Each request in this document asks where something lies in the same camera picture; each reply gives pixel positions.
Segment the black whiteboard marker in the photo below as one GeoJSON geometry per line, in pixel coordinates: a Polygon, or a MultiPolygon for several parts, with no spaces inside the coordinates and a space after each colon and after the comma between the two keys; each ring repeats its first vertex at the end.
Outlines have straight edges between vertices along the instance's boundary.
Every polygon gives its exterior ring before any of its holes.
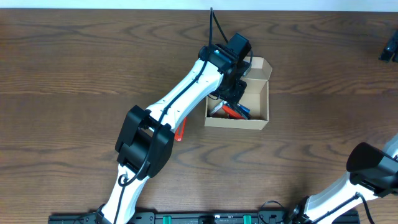
{"type": "Polygon", "coordinates": [[[209,116],[213,116],[216,112],[222,109],[223,105],[224,101],[219,102],[213,109],[210,110],[210,112],[208,113],[209,116]]]}

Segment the blue whiteboard marker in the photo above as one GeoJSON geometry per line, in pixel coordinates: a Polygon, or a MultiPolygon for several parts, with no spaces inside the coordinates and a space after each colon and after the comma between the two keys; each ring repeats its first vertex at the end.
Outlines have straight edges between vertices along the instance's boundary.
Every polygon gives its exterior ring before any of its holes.
{"type": "Polygon", "coordinates": [[[245,113],[247,113],[247,114],[250,113],[250,109],[248,109],[247,107],[245,107],[245,106],[243,106],[243,105],[241,105],[241,104],[238,104],[238,106],[239,106],[239,108],[242,109],[245,113]]]}

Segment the red black stapler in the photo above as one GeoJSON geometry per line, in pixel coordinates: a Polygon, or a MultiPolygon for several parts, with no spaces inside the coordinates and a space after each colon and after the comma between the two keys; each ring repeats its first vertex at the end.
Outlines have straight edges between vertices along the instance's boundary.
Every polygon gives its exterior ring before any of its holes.
{"type": "Polygon", "coordinates": [[[249,119],[249,117],[239,108],[233,108],[230,105],[226,104],[222,106],[222,110],[229,116],[231,119],[249,119]]]}

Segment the cardboard box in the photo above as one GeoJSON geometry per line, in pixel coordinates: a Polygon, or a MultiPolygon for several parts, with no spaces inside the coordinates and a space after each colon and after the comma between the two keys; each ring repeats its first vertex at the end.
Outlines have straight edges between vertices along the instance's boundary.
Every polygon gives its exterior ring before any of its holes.
{"type": "Polygon", "coordinates": [[[249,109],[250,119],[233,119],[223,109],[212,113],[221,100],[206,98],[205,126],[262,130],[269,122],[269,78],[272,67],[262,57],[253,57],[249,73],[242,77],[247,83],[239,104],[249,109]]]}

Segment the orange utility knife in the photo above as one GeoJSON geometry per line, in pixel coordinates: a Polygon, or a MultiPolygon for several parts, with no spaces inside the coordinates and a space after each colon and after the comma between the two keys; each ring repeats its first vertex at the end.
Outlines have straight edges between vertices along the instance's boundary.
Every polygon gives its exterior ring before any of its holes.
{"type": "Polygon", "coordinates": [[[183,139],[183,135],[184,135],[184,132],[185,132],[186,121],[187,121],[187,119],[184,118],[183,121],[178,126],[178,128],[175,130],[174,139],[176,141],[178,141],[178,142],[182,141],[182,139],[183,139]]]}

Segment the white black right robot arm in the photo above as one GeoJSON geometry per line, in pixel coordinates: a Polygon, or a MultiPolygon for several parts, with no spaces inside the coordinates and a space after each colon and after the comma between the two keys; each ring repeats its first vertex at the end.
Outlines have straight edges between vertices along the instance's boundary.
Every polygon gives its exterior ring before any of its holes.
{"type": "Polygon", "coordinates": [[[332,223],[363,204],[370,223],[368,200],[397,195],[397,136],[382,150],[359,143],[349,155],[346,172],[325,190],[303,198],[289,215],[292,223],[332,223]]]}

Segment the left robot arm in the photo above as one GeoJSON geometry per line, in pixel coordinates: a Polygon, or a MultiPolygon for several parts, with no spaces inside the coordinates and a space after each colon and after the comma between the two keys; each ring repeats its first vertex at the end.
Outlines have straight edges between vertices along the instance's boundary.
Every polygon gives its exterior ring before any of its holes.
{"type": "Polygon", "coordinates": [[[212,95],[227,102],[243,118],[238,106],[251,68],[247,38],[236,33],[226,44],[208,44],[187,76],[158,102],[131,108],[116,141],[118,177],[109,200],[96,212],[96,223],[127,223],[145,183],[159,173],[170,158],[175,133],[202,99],[212,95]]]}

